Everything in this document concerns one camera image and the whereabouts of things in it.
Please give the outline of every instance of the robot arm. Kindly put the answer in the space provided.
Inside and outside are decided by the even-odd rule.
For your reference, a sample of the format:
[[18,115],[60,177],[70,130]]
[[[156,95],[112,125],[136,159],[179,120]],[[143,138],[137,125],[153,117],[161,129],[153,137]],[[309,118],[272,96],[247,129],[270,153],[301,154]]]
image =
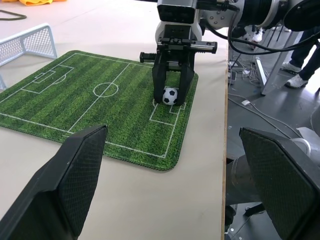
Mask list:
[[318,0],[142,0],[157,3],[160,24],[155,33],[156,53],[140,54],[153,61],[153,96],[162,102],[168,71],[180,72],[176,105],[185,102],[194,78],[196,53],[217,51],[216,42],[202,41],[206,24],[213,29],[233,25],[257,25],[270,29],[280,21],[293,31],[320,26]]

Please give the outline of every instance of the yellow cloth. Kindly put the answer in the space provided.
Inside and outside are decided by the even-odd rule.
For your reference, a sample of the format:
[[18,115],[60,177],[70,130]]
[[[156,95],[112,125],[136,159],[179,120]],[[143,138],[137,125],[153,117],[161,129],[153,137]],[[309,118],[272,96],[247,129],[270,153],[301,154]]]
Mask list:
[[65,2],[67,0],[2,0],[4,3],[20,1],[26,6],[37,6],[43,4],[51,4],[52,2]]

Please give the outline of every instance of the beige tabletop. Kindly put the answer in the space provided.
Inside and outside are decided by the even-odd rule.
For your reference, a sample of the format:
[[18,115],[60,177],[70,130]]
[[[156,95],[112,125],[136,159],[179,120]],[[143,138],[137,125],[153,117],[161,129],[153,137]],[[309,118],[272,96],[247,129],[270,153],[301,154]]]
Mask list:
[[[0,9],[27,15],[25,20],[0,21],[0,39],[49,23],[59,56],[81,50],[138,61],[140,52],[156,49],[159,16],[155,3],[68,0],[27,7],[0,2]],[[221,238],[228,46],[210,32],[204,40],[217,41],[218,50],[196,56],[199,81],[176,167],[160,172],[103,157],[80,240]],[[22,56],[0,67],[0,74],[10,87],[50,61]],[[60,146],[0,127],[0,218]]]

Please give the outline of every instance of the center circle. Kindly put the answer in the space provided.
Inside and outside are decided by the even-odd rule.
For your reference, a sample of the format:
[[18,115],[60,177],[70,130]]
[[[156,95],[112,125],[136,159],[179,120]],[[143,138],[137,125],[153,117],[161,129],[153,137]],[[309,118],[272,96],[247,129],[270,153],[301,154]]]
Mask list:
[[94,95],[98,98],[108,98],[115,95],[119,91],[118,85],[113,82],[100,83],[93,89]]

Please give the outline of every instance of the green field mat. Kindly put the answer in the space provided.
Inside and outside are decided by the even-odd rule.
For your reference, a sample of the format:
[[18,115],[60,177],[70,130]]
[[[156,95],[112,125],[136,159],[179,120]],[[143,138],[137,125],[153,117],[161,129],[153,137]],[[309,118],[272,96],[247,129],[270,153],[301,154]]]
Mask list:
[[[177,88],[179,78],[168,72],[166,85]],[[197,81],[184,105],[156,104],[151,64],[70,51],[0,94],[0,126],[63,143],[106,124],[106,156],[169,170],[179,160]]]

